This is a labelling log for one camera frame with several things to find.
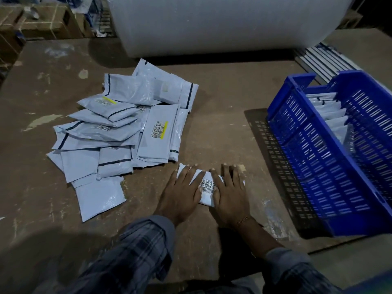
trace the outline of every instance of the large white roll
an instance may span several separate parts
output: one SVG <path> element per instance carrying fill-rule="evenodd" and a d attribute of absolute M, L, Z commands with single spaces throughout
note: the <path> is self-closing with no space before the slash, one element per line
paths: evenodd
<path fill-rule="evenodd" d="M 352 0 L 108 0 L 130 57 L 311 47 Z"/>

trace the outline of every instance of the left hand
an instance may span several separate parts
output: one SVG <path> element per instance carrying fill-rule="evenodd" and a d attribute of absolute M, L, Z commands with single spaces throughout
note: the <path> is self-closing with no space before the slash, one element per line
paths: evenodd
<path fill-rule="evenodd" d="M 190 183 L 197 170 L 196 166 L 197 164 L 192 167 L 187 165 L 176 179 L 177 167 L 171 174 L 154 212 L 156 215 L 167 217 L 175 227 L 192 214 L 202 198 L 199 185 L 203 180 L 205 171 L 200 172 Z"/>

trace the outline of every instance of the shirt cuff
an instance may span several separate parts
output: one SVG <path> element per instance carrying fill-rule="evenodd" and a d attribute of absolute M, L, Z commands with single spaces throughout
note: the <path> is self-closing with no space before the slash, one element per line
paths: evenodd
<path fill-rule="evenodd" d="M 166 249 L 170 254 L 171 259 L 173 260 L 173 251 L 174 251 L 174 238 L 176 236 L 176 228 L 174 227 L 173 222 L 171 222 L 167 217 L 164 216 L 158 216 L 158 215 L 152 215 L 149 217 L 143 217 L 141 219 L 138 219 L 134 222 L 132 222 L 128 227 L 128 229 L 131 229 L 133 226 L 138 225 L 142 222 L 147 222 L 151 221 L 157 226 L 161 227 L 162 230 L 165 232 L 165 245 Z"/>
<path fill-rule="evenodd" d="M 277 284 L 282 275 L 299 263 L 311 263 L 311 258 L 307 254 L 294 252 L 288 248 L 274 248 L 265 256 L 266 261 L 271 266 L 271 281 Z"/>

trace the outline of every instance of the right hand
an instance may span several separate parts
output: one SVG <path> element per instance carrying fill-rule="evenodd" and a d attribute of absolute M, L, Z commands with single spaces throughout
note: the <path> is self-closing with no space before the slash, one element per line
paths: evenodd
<path fill-rule="evenodd" d="M 222 165 L 223 180 L 220 179 L 215 169 L 211 169 L 214 180 L 214 205 L 218 216 L 228 226 L 236 229 L 237 223 L 242 219 L 251 218 L 249 200 L 245 185 L 238 173 L 238 168 L 233 165 L 233 177 L 230 175 L 229 166 Z"/>

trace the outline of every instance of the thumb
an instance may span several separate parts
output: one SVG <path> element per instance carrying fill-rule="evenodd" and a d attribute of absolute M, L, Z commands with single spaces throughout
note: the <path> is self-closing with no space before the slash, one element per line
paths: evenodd
<path fill-rule="evenodd" d="M 216 186 L 214 186 L 213 199 L 214 199 L 214 206 L 217 207 L 220 203 L 220 192 Z"/>
<path fill-rule="evenodd" d="M 194 203 L 199 203 L 200 200 L 202 199 L 202 192 L 203 192 L 203 187 L 199 186 L 195 192 L 195 195 L 193 196 L 193 201 Z"/>

